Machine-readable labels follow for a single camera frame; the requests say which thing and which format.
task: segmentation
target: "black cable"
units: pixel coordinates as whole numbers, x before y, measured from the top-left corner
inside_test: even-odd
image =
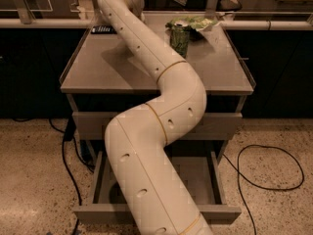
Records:
[[[72,181],[72,183],[73,183],[73,185],[74,185],[74,188],[75,188],[75,190],[76,190],[77,197],[78,197],[78,204],[81,206],[82,200],[81,200],[81,195],[80,195],[80,192],[79,192],[77,183],[76,183],[76,181],[75,181],[75,179],[74,179],[74,177],[73,177],[72,173],[70,172],[69,167],[68,167],[68,165],[67,165],[66,153],[65,153],[65,144],[66,144],[66,142],[67,142],[67,141],[66,141],[66,132],[63,131],[63,130],[61,130],[61,129],[59,129],[59,128],[57,128],[57,127],[52,123],[52,120],[51,120],[50,118],[49,118],[49,123],[50,123],[50,125],[51,125],[51,127],[52,127],[53,129],[55,129],[55,130],[58,131],[58,132],[61,132],[61,133],[64,135],[63,140],[62,140],[62,160],[63,160],[63,164],[64,164],[64,166],[65,166],[65,168],[66,168],[66,170],[67,170],[67,173],[68,173],[68,175],[69,175],[69,177],[70,177],[70,179],[71,179],[71,181]],[[76,144],[76,140],[75,140],[74,137],[73,137],[73,142],[74,142],[74,147],[75,147],[76,155],[79,157],[80,161],[85,164],[85,162],[84,162],[84,161],[80,158],[80,156],[78,155],[77,144]],[[73,228],[73,230],[72,230],[72,232],[71,232],[71,235],[75,235],[75,234],[77,233],[78,225],[79,225],[79,219],[76,220],[76,223],[75,223],[75,226],[74,226],[74,228]]]
[[[57,131],[59,131],[59,132],[61,132],[61,133],[63,133],[63,134],[66,133],[66,132],[63,131],[63,130],[58,129],[58,128],[52,123],[52,119],[51,119],[51,118],[49,118],[49,123],[50,123],[50,125],[51,125],[51,127],[52,127],[53,129],[55,129],[55,130],[57,130]],[[76,139],[75,139],[74,136],[72,137],[72,139],[73,139],[73,144],[74,144],[74,147],[75,147],[75,153],[76,153],[77,157],[79,158],[79,160],[81,161],[81,163],[84,164],[91,172],[94,172],[93,169],[94,169],[95,167],[94,167],[93,165],[89,165],[88,163],[86,163],[86,162],[79,156]]]
[[[57,131],[59,131],[59,132],[61,132],[61,133],[66,133],[66,132],[63,131],[63,130],[58,129],[58,128],[52,123],[52,119],[51,119],[51,118],[49,118],[49,123],[50,123],[50,126],[51,126],[53,129],[55,129],[55,130],[57,130]]]
[[[70,172],[69,167],[67,165],[65,144],[66,144],[66,141],[65,141],[65,139],[63,139],[63,141],[62,141],[62,160],[63,160],[63,164],[64,164],[64,166],[65,166],[65,168],[67,170],[67,173],[68,173],[68,175],[69,175],[69,177],[70,177],[70,179],[72,181],[72,184],[73,184],[73,186],[74,186],[74,188],[76,190],[77,197],[78,197],[78,204],[81,206],[81,203],[82,203],[81,195],[80,195],[77,183],[76,183],[76,181],[75,181],[75,179],[74,179],[74,177],[73,177],[72,173]],[[77,231],[77,228],[78,228],[78,224],[79,224],[79,219],[77,219],[77,221],[75,223],[75,226],[74,226],[74,228],[73,228],[73,230],[71,232],[71,235],[75,235],[76,234],[76,231]]]
[[[33,118],[12,118],[13,121],[18,121],[18,122],[25,122],[25,121],[31,121]]]
[[[276,149],[276,150],[279,150],[281,152],[284,152],[285,154],[289,155],[295,162],[296,164],[298,165],[300,171],[301,171],[301,181],[299,184],[297,184],[296,186],[293,186],[293,187],[289,187],[289,188],[271,188],[271,187],[264,187],[264,186],[261,186],[261,185],[258,185],[258,184],[255,184],[253,183],[251,180],[247,179],[241,172],[240,172],[240,156],[242,155],[243,151],[248,149],[248,148],[264,148],[264,149]],[[255,223],[254,223],[254,219],[253,219],[253,216],[250,212],[250,209],[248,208],[248,205],[246,203],[246,199],[244,197],[244,194],[243,194],[243,191],[242,191],[242,186],[241,186],[241,182],[240,182],[240,176],[245,180],[247,181],[249,184],[257,187],[257,188],[260,188],[260,189],[263,189],[263,190],[268,190],[268,191],[292,191],[292,190],[295,190],[297,188],[299,188],[303,183],[304,183],[304,180],[305,180],[305,176],[304,176],[304,172],[303,172],[303,169],[302,169],[302,166],[301,164],[299,163],[299,161],[291,154],[289,153],[288,151],[284,150],[283,148],[280,148],[280,147],[276,147],[276,146],[265,146],[265,145],[248,145],[248,146],[245,146],[243,147],[238,156],[237,156],[237,167],[235,167],[233,165],[233,163],[228,159],[228,157],[226,155],[224,155],[224,158],[228,161],[228,163],[233,167],[233,169],[237,172],[237,182],[238,182],[238,189],[239,189],[239,192],[241,194],[241,197],[244,201],[244,204],[246,206],[246,209],[247,209],[247,212],[249,214],[249,217],[251,219],[251,222],[252,222],[252,225],[253,225],[253,231],[254,231],[254,235],[257,234],[256,232],[256,226],[255,226]]]
[[[86,162],[79,156],[78,148],[77,148],[77,143],[76,143],[76,139],[75,139],[74,136],[72,137],[72,140],[73,140],[73,143],[74,143],[76,155],[77,155],[77,157],[79,158],[79,160],[81,161],[81,163],[84,164],[91,172],[94,172],[95,166],[94,166],[94,165],[89,165],[88,163],[86,163]]]

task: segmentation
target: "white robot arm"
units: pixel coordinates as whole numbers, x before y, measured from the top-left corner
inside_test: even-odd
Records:
[[[144,0],[98,0],[98,4],[161,93],[115,117],[104,137],[137,226],[143,235],[212,234],[163,150],[202,118],[203,84],[186,60],[138,19]]]

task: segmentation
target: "terrazzo floor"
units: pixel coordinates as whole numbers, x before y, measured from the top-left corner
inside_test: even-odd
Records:
[[[65,129],[65,119],[53,124]],[[62,159],[63,134],[48,119],[15,122],[0,119],[0,234],[71,234],[76,223],[72,207],[77,196]],[[225,155],[236,164],[239,151],[250,144],[286,149],[301,164],[305,181],[289,192],[258,189],[241,179],[243,194],[257,234],[313,234],[313,119],[244,119]],[[72,142],[66,159],[84,204],[93,174],[78,160]],[[229,206],[242,214],[231,225],[212,225],[215,235],[253,234],[251,220],[237,185],[237,173],[225,158],[219,164]],[[241,156],[241,172],[267,187],[292,187],[300,182],[296,163],[274,149],[250,149]],[[133,225],[79,224],[76,234],[139,234]]]

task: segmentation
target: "can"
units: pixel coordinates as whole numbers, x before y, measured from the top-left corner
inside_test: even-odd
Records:
[[[186,58],[190,39],[190,27],[188,23],[178,21],[171,28],[170,46],[183,58]]]

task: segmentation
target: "table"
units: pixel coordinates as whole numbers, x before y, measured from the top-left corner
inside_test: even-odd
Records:
[[[177,16],[181,14],[145,13],[147,26],[165,42],[169,42],[169,30],[166,30],[165,24]],[[204,177],[197,181],[207,185],[195,186],[199,191],[196,190],[192,195],[197,198],[196,203],[203,216],[210,222],[231,223],[241,211],[226,204],[218,163],[228,140],[233,137],[241,122],[241,109],[246,96],[253,92],[254,82],[220,25],[213,26],[201,35],[201,40],[190,42],[186,60],[204,84],[207,108],[196,128],[173,144],[170,150],[177,155],[172,158],[173,164],[181,170],[189,171],[188,166],[202,170],[201,173],[192,169],[193,172],[185,173],[184,176],[188,178],[184,180],[191,182],[193,176],[195,178],[203,174]],[[61,83],[61,89],[67,94],[73,109],[79,137],[86,140],[90,150],[90,140],[103,139],[105,127],[117,115],[120,102],[129,103],[128,100],[134,99],[137,103],[140,102],[138,98],[146,100],[154,98],[158,93],[155,83],[117,34],[87,34],[65,69]],[[77,103],[79,96],[83,95],[93,95],[107,104],[94,104],[97,107],[101,105],[97,110],[86,108],[84,104]],[[191,153],[193,149],[199,150],[196,158],[196,152]],[[93,153],[93,157],[96,170],[89,202],[75,208],[76,215],[87,223],[130,222],[132,217],[123,198],[112,196],[112,191],[118,192],[118,187],[105,152]]]

